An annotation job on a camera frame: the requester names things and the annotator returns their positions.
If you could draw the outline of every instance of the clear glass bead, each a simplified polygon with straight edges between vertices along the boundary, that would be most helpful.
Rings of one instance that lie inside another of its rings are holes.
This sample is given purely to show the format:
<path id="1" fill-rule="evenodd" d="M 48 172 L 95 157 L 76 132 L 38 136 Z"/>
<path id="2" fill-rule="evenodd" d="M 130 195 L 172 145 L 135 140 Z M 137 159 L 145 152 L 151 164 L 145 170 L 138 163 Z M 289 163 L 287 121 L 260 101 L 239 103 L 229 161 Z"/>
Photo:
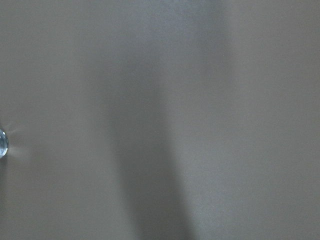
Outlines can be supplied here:
<path id="1" fill-rule="evenodd" d="M 2 158 L 4 155 L 6 155 L 8 151 L 8 138 L 4 131 L 0 129 L 0 158 Z"/>

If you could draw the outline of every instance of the gray wall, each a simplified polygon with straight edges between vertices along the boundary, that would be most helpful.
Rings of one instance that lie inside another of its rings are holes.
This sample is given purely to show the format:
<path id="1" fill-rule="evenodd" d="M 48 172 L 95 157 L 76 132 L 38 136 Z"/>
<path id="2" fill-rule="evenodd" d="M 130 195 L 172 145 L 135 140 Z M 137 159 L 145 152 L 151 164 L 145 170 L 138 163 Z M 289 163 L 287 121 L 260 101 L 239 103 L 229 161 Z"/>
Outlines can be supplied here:
<path id="1" fill-rule="evenodd" d="M 1 1 L 0 239 L 319 239 L 319 9 Z"/>

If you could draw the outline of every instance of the water droplet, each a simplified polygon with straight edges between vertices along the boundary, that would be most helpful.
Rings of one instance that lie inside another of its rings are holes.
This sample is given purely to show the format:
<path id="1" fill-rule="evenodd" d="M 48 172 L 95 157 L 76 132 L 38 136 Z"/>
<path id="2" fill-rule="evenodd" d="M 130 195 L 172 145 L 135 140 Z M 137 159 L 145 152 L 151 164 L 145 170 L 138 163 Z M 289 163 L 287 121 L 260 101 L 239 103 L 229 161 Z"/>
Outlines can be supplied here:
<path id="1" fill-rule="evenodd" d="M 8 138 L 4 131 L 0 129 L 0 158 L 2 158 L 4 155 L 6 155 L 8 151 Z"/>

